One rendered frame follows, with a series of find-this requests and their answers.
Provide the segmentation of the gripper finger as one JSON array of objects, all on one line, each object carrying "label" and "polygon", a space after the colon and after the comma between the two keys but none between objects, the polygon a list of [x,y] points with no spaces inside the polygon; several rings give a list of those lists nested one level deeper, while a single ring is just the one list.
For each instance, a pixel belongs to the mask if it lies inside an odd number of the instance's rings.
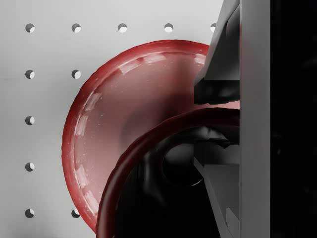
[{"label": "gripper finger", "polygon": [[194,135],[194,166],[203,176],[220,238],[240,238],[240,146],[207,127]]},{"label": "gripper finger", "polygon": [[194,103],[239,100],[240,0],[223,0],[204,66],[194,79]]}]

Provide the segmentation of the red mug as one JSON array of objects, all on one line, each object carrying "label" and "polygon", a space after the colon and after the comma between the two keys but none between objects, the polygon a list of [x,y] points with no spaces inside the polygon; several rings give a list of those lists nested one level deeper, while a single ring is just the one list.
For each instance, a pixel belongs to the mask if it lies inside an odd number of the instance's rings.
[{"label": "red mug", "polygon": [[96,238],[221,238],[194,150],[239,144],[238,109],[204,108],[169,118],[120,156],[99,205]]}]

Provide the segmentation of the red plate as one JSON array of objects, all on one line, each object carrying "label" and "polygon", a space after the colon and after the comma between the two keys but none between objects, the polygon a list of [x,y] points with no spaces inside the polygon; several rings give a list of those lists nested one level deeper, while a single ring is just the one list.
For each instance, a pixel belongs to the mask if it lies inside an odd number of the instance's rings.
[{"label": "red plate", "polygon": [[102,65],[81,87],[62,135],[61,157],[71,199],[96,228],[102,192],[121,154],[162,121],[201,109],[193,80],[208,46],[161,40],[130,48]]}]

